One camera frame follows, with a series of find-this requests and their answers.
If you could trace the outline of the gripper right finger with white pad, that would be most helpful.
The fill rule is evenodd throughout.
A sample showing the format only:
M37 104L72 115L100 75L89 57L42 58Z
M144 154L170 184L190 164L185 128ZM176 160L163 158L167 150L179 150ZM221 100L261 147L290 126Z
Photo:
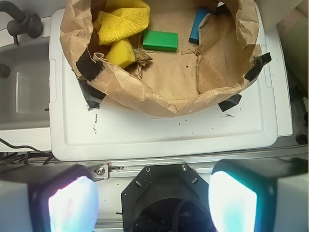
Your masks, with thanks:
M309 161L222 159L211 173L209 207L219 232L307 232Z

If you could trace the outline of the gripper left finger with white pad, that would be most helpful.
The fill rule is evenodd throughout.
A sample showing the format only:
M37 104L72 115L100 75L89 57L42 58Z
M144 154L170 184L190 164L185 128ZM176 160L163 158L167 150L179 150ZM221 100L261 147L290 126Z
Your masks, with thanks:
M98 207L97 186L83 165L0 166L2 232L92 232Z

